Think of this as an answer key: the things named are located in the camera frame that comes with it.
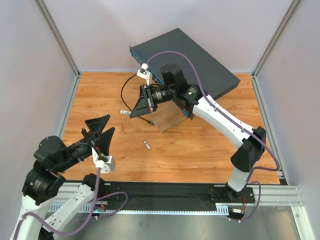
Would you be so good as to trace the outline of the blue-faced grey network switch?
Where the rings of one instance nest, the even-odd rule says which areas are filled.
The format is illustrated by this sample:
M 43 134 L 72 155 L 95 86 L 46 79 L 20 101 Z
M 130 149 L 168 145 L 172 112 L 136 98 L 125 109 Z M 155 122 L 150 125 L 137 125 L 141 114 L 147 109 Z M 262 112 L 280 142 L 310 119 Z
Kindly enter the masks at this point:
M 199 84 L 201 91 L 213 100 L 232 91 L 240 83 L 232 72 L 179 28 L 131 47 L 130 52 L 140 65 L 148 64 L 153 84 L 164 84 L 161 69 L 168 64 L 181 68 L 187 82 Z M 187 117 L 193 117 L 187 110 L 181 110 Z

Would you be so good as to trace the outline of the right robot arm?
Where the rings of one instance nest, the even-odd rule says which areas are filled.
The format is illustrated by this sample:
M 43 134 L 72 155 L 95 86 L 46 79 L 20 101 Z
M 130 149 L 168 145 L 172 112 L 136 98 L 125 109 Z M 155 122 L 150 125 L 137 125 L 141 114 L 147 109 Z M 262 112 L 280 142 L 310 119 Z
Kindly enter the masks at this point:
M 158 105 L 173 101 L 179 108 L 197 116 L 220 133 L 237 149 L 231 156 L 233 164 L 226 188 L 234 194 L 243 191 L 249 181 L 256 162 L 266 149 L 266 131 L 253 128 L 223 109 L 213 98 L 201 90 L 199 84 L 189 84 L 183 71 L 176 64 L 162 67 L 163 84 L 152 83 L 152 73 L 144 63 L 136 75 L 146 83 L 139 88 L 139 98 L 130 113 L 130 118 L 153 113 Z

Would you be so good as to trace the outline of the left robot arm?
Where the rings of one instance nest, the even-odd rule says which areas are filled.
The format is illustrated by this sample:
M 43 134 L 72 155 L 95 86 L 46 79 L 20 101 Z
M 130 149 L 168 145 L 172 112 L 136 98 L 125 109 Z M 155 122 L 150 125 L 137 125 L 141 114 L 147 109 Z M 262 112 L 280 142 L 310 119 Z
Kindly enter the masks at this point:
M 109 148 L 115 128 L 104 130 L 110 115 L 85 120 L 83 138 L 70 146 L 52 135 L 45 137 L 34 153 L 35 162 L 22 188 L 22 205 L 12 240 L 52 240 L 55 235 L 67 236 L 62 230 L 89 201 L 95 203 L 107 174 L 116 167 Z M 92 156 L 97 174 L 88 174 L 63 206 L 44 219 L 59 189 L 66 182 L 63 173 Z

